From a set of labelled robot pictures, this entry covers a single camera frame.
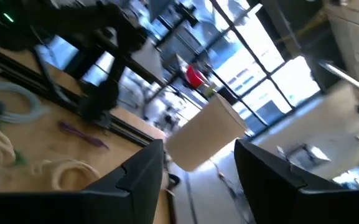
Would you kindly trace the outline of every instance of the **window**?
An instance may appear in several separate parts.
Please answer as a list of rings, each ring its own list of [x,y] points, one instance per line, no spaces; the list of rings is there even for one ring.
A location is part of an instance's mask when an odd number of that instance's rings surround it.
[[[99,85],[106,79],[107,73],[110,71],[113,62],[114,57],[108,52],[104,52],[96,64],[84,75],[83,80],[94,85]]]
[[[305,59],[301,56],[286,63],[272,75],[272,78],[293,106],[297,106],[320,90],[312,79]]]
[[[232,41],[218,41],[211,47],[208,55],[217,75],[238,95],[242,95],[266,76],[237,37]],[[213,79],[213,82],[221,87],[216,80]]]
[[[243,11],[249,8],[247,0],[217,0],[231,21],[234,21]]]
[[[188,121],[196,116],[198,112],[200,112],[199,108],[187,102],[185,108],[181,110],[179,114]]]
[[[268,124],[272,124],[291,110],[290,105],[270,80],[262,82],[260,86],[246,95],[243,101]]]
[[[229,27],[228,23],[213,8],[210,0],[184,0],[180,2],[182,2],[185,6],[194,5],[196,7],[195,17],[201,25],[210,24],[212,25],[210,27],[214,27],[211,30],[216,30],[218,32],[221,32]]]
[[[61,37],[55,36],[48,47],[41,45],[39,51],[46,62],[63,70],[78,52],[78,49]]]
[[[280,64],[284,63],[284,60],[256,16],[256,11],[257,10],[252,10],[248,13],[245,17],[245,22],[237,25],[236,29],[259,58],[266,70],[271,72]]]
[[[246,133],[247,136],[254,136],[265,128],[265,125],[249,110],[247,110],[246,106],[242,102],[234,104],[233,109],[240,115],[241,119],[245,121],[249,129]]]

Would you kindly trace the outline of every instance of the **black cable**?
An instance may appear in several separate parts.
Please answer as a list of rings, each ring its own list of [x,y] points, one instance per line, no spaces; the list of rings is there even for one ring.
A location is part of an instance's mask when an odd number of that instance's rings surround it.
[[[29,24],[31,31],[33,32],[33,34],[37,37],[38,41],[46,46],[47,49],[49,49],[49,46],[47,46],[44,41],[40,38],[40,36],[38,35],[37,31],[34,29],[34,27]],[[66,95],[64,95],[61,91],[60,88],[56,85],[55,81],[53,81],[52,77],[50,76],[49,70],[48,70],[48,66],[45,62],[45,60],[43,58],[41,58],[41,53],[39,51],[39,49],[37,49],[37,46],[33,47],[32,49],[30,49],[30,53],[33,55],[34,59],[35,59],[35,63],[37,64],[41,75],[44,78],[44,84],[45,86],[49,89],[49,91],[53,94],[56,94],[58,97],[60,97],[63,101],[66,101],[67,103],[70,103],[72,105],[74,105],[74,102],[72,102],[70,99],[67,98]]]
[[[53,52],[53,50],[41,39],[41,37],[38,35],[37,31],[34,29],[32,25],[30,25],[30,29],[32,33],[35,35],[35,37],[38,39],[38,41],[48,50],[49,56],[52,59],[53,63],[55,64],[55,67],[59,68],[59,64],[55,52]]]
[[[194,207],[192,188],[190,187],[190,178],[189,178],[189,173],[188,172],[185,173],[185,184],[186,184],[187,196],[189,198],[190,210],[192,212],[193,223],[198,224],[197,215],[196,215],[196,209]]]

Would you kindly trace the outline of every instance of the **metal frame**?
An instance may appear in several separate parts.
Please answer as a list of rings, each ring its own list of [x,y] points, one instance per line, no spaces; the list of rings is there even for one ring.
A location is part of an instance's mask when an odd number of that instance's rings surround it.
[[[176,30],[179,28],[180,25],[182,25],[185,21],[188,21],[192,16],[193,13],[196,11],[196,7],[192,6],[190,9],[183,9],[183,13],[182,17],[173,25],[170,26],[167,21],[165,21],[163,18],[161,18],[162,20],[159,19],[159,21],[164,21],[163,26],[166,27],[168,29],[168,33],[166,33],[162,39],[158,40],[157,43],[155,44],[156,48],[159,48],[162,44],[164,44],[165,42],[167,42],[167,40],[169,40],[176,32]]]
[[[219,77],[219,75],[218,75],[217,73],[215,73],[215,71],[212,71],[212,74],[213,74],[213,76],[215,76],[215,78],[219,79],[219,80],[223,83],[223,85],[228,89],[228,91],[230,91],[231,94],[233,94],[233,95],[235,96],[235,98],[236,98],[238,101],[242,102],[242,103],[246,106],[247,110],[249,110],[249,111],[259,120],[259,122],[261,122],[261,123],[262,123],[263,125],[265,125],[265,126],[268,125],[268,124],[266,123],[266,121],[264,121],[264,119],[263,119],[262,117],[260,117],[257,113],[255,113],[255,112],[243,101],[243,99],[241,99],[241,98],[235,93],[235,91],[233,91],[233,90],[229,87],[229,85],[228,85],[225,81],[223,81],[222,78]]]
[[[235,26],[235,24],[237,24],[240,20],[242,20],[242,18],[244,18],[245,16],[247,16],[247,14],[251,11],[252,9],[247,9],[244,12],[242,12],[240,14],[240,16],[235,19],[235,23],[231,24],[226,30],[220,32],[219,34],[217,34],[214,38],[211,39],[210,43],[208,43],[208,45],[206,47],[204,47],[202,50],[197,51],[198,53],[195,54],[195,57],[191,60],[191,63],[195,63],[197,61],[197,59],[201,56],[201,54],[205,51],[208,51],[214,44],[216,44],[222,37],[224,37],[229,31],[231,31],[231,28],[233,28]],[[166,81],[165,84],[161,85],[160,89],[158,89],[151,97],[149,97],[147,100],[145,100],[144,102],[144,106],[142,109],[142,113],[143,115],[145,115],[145,110],[146,107],[148,106],[148,104],[154,100],[162,91],[165,90],[165,88],[167,88],[168,86],[170,86],[171,84],[173,84],[178,78],[180,78],[182,76],[182,71],[176,71],[169,80]],[[227,86],[227,88],[232,91],[232,89],[230,87],[228,87],[228,85],[222,81],[222,83]]]
[[[76,80],[80,80],[99,60],[104,52],[105,50],[96,44],[89,49],[79,50],[63,71]]]
[[[98,42],[98,45],[102,49],[104,49],[104,51],[111,54],[114,57],[114,59],[120,55],[118,46],[114,45],[109,40],[109,38],[105,37],[103,34],[101,34],[99,32],[94,32],[93,37],[95,38],[95,41]],[[61,38],[65,39],[68,43],[72,44],[79,51],[86,52],[86,47],[84,47],[81,42],[79,42],[71,37],[61,37]],[[125,66],[128,67],[129,69],[131,69],[134,73],[137,73],[140,77],[142,77],[145,81],[147,81],[149,83],[156,82],[159,85],[164,84],[162,81],[160,81],[158,78],[156,78],[151,72],[146,70],[144,67],[142,67],[142,65],[140,65],[139,63],[137,63],[137,61],[135,61],[131,58],[129,58],[129,60],[126,62]]]
[[[44,85],[44,79],[38,73],[4,54],[0,54],[0,67],[2,68],[0,76],[3,78],[23,86],[33,93],[58,104],[62,108],[65,108],[74,114],[77,114],[77,107],[74,104],[71,104],[61,99],[57,95],[51,94],[51,92],[49,92],[49,89]],[[71,102],[76,104],[79,102],[80,96],[62,86],[58,85],[58,87]],[[154,138],[151,136],[139,131],[135,127],[125,123],[123,120],[113,115],[111,115],[110,118],[113,123],[110,127],[107,128],[108,131],[117,134],[118,136],[141,147],[147,146],[154,140]]]
[[[291,105],[290,101],[286,98],[284,93],[280,90],[278,85],[274,82],[274,80],[271,78],[272,73],[268,72],[265,68],[265,66],[262,64],[262,62],[259,60],[259,58],[256,56],[256,54],[253,52],[251,47],[247,44],[247,41],[244,39],[244,37],[240,34],[240,32],[236,29],[234,23],[229,19],[229,17],[225,14],[217,0],[210,0],[213,7],[218,11],[219,14],[221,14],[222,18],[229,24],[229,26],[233,26],[232,31],[236,34],[239,41],[244,45],[244,47],[247,49],[247,51],[251,54],[255,62],[261,67],[262,71],[266,74],[267,78],[273,82],[274,87],[276,90],[280,93],[280,95],[285,99],[287,104],[291,107],[291,109],[294,109],[294,106]]]

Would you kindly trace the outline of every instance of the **wooden table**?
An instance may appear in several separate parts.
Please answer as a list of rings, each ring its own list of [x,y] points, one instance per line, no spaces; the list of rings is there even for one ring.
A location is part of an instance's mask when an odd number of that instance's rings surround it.
[[[31,55],[28,53],[15,54],[3,50],[2,52],[38,72]],[[51,71],[57,83],[75,93],[80,92],[72,77],[52,66]],[[6,104],[6,108],[9,111],[15,113],[28,112],[29,105],[21,95],[2,92],[0,93],[0,100]],[[52,102],[41,97],[40,100],[43,105],[49,107],[49,113],[31,123],[2,123],[1,126],[1,131],[11,140],[13,146],[23,154],[29,164],[34,164],[45,159],[72,158],[87,162],[97,169],[101,175],[105,175],[141,149],[139,146],[114,134],[105,135],[101,129],[87,125],[77,115]],[[148,125],[137,116],[122,108],[117,108],[112,113],[156,139],[164,138],[163,132]],[[96,148],[76,136],[61,132],[57,126],[58,121],[61,120],[69,122],[84,133],[102,139],[109,146],[110,150]],[[1,170],[0,191],[51,191],[48,173],[45,172],[40,176],[30,175],[29,168],[29,166],[15,166]],[[64,175],[61,184],[66,189],[80,190],[86,183],[84,183],[80,173],[70,171]],[[154,223],[169,223],[167,199],[164,191],[160,193]]]

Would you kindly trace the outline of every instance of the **light blue cable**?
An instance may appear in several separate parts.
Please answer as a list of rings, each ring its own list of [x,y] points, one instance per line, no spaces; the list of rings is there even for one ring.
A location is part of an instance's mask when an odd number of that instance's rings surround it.
[[[5,112],[0,116],[1,121],[8,123],[21,124],[28,123],[40,118],[42,115],[49,112],[48,107],[42,106],[41,101],[37,98],[35,94],[29,90],[10,83],[10,82],[0,82],[0,91],[12,91],[24,95],[30,101],[30,113],[29,114],[16,114],[11,112]]]

